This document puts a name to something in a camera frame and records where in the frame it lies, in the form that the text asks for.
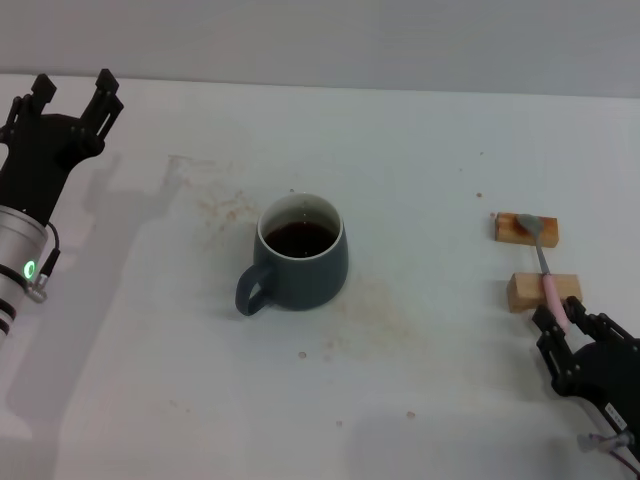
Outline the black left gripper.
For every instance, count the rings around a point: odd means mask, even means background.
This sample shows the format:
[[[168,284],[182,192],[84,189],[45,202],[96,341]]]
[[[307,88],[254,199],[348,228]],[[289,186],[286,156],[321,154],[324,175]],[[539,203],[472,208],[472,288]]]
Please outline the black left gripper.
[[[100,71],[95,86],[81,120],[42,115],[56,92],[44,73],[36,77],[30,93],[13,99],[1,127],[1,143],[8,147],[1,167],[3,206],[39,223],[48,222],[70,172],[102,153],[123,103],[117,97],[119,83],[109,69]]]

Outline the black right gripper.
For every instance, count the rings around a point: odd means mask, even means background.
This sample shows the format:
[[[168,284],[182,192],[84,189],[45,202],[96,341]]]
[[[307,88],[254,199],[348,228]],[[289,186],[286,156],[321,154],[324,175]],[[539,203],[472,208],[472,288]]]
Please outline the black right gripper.
[[[552,389],[562,397],[592,404],[616,433],[628,432],[634,441],[630,453],[639,456],[639,341],[608,315],[590,314],[581,301],[564,301],[569,321],[596,342],[572,352],[564,330],[551,310],[539,305],[533,323],[541,332],[536,346],[552,378]]]

